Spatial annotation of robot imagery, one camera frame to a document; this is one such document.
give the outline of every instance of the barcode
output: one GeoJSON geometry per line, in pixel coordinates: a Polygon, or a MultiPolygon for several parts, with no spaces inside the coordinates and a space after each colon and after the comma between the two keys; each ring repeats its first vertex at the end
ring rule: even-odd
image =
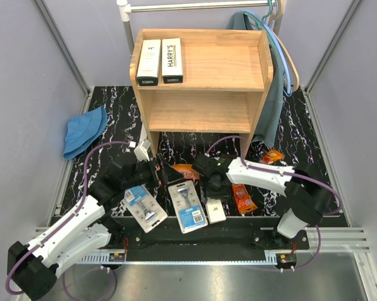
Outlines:
{"type": "Polygon", "coordinates": [[[193,211],[193,216],[201,215],[200,210],[193,211]]]}
{"type": "Polygon", "coordinates": [[[203,221],[202,215],[194,216],[194,222],[199,223],[203,221]]]}
{"type": "Polygon", "coordinates": [[[124,198],[127,202],[131,202],[134,199],[134,195],[132,194],[131,190],[127,190],[124,193],[124,198]]]}

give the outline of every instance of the top shelf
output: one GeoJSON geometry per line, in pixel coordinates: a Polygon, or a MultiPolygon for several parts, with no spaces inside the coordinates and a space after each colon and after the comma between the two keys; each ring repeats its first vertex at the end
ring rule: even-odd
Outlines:
{"type": "Polygon", "coordinates": [[[142,40],[180,38],[183,82],[165,84],[160,78],[157,86],[138,85],[139,90],[263,92],[269,71],[269,64],[261,60],[265,58],[260,54],[263,34],[266,35],[263,31],[143,29],[137,38],[130,76],[136,80],[142,40]]]}

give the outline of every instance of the wooden shelf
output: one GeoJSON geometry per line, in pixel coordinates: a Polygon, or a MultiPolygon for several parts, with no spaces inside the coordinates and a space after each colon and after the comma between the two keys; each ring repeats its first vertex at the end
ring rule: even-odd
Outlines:
{"type": "Polygon", "coordinates": [[[247,153],[270,84],[273,64],[266,31],[142,29],[130,78],[156,155],[160,132],[235,133],[247,153]],[[142,41],[180,38],[183,82],[141,87],[136,75],[142,41]]]}
{"type": "Polygon", "coordinates": [[[207,90],[263,92],[258,47],[181,45],[182,83],[138,86],[139,90],[207,90]]]}
{"type": "Polygon", "coordinates": [[[250,133],[244,93],[157,91],[149,130],[158,132],[250,133]]]}

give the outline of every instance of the blue label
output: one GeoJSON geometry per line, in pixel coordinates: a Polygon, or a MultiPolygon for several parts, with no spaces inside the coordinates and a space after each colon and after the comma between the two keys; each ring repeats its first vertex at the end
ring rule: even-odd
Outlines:
{"type": "Polygon", "coordinates": [[[146,195],[147,193],[143,186],[136,186],[125,191],[124,199],[133,206],[146,195]]]}
{"type": "Polygon", "coordinates": [[[205,224],[205,218],[198,205],[180,210],[179,215],[184,229],[205,224]]]}

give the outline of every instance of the blue cloth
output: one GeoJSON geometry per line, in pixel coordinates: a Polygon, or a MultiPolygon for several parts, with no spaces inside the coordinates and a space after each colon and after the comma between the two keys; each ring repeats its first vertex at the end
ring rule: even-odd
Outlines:
{"type": "MultiPolygon", "coordinates": [[[[248,16],[244,15],[244,11],[239,11],[230,18],[227,29],[253,30],[253,27],[248,16]]],[[[283,108],[284,76],[282,59],[276,47],[270,48],[270,54],[273,63],[273,80],[252,142],[263,141],[266,146],[273,147],[283,108]]]]}
{"type": "Polygon", "coordinates": [[[71,118],[67,123],[63,157],[70,160],[81,154],[103,133],[106,125],[107,114],[103,107],[71,118]]]}

